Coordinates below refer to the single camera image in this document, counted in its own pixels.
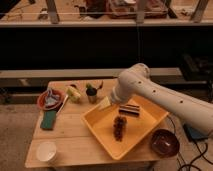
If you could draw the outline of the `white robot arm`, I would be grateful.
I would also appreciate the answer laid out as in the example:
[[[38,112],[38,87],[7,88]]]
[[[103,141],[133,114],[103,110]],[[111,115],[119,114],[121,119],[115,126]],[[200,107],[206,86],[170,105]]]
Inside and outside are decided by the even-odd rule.
[[[113,104],[124,104],[133,94],[147,98],[206,136],[213,137],[213,104],[154,83],[150,80],[150,69],[143,63],[123,70],[111,93],[98,107],[103,110]]]

